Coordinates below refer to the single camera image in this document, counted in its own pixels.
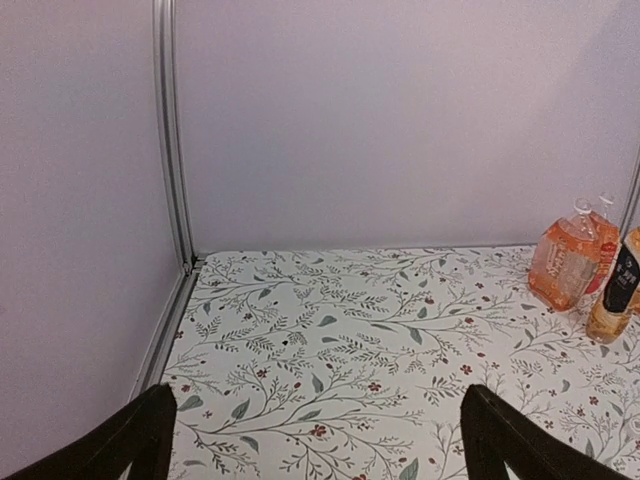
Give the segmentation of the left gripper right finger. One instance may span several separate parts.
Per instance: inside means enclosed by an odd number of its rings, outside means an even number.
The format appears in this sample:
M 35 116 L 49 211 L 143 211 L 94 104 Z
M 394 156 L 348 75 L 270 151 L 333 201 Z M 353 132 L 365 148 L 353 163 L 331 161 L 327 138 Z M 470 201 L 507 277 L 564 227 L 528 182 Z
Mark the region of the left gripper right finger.
M 481 384 L 461 402 L 470 479 L 622 479 L 619 472 L 557 440 Z

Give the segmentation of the orange tea bottle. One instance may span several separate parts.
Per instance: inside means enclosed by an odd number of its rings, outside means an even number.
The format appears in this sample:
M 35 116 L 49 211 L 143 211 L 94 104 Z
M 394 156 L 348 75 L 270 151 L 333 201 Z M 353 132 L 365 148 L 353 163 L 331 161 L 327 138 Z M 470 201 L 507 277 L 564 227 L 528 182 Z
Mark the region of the orange tea bottle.
M 606 282 L 617 255 L 620 229 L 610 218 L 613 205 L 614 197 L 608 193 L 602 193 L 599 195 L 599 208 L 590 213 L 598 239 L 599 263 L 585 290 L 586 294 L 593 294 Z
M 557 219 L 540 237 L 528 273 L 531 292 L 553 310 L 572 309 L 599 266 L 601 236 L 586 198 Z

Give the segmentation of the dark label orange bottle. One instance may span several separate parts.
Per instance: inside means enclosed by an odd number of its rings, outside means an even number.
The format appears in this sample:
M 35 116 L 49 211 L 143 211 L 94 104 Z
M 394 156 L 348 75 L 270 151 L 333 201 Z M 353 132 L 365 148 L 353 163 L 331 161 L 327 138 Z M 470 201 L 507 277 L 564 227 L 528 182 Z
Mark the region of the dark label orange bottle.
M 610 344 L 625 330 L 632 315 L 632 300 L 639 286 L 639 228 L 621 243 L 612 273 L 590 312 L 586 334 Z

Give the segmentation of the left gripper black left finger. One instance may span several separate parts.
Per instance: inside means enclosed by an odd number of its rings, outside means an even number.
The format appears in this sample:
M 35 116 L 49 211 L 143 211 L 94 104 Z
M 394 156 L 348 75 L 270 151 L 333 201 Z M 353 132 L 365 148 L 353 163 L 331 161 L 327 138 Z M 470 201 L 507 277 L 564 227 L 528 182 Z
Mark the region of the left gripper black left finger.
M 68 446 L 11 474 L 28 479 L 166 479 L 177 402 L 156 384 Z

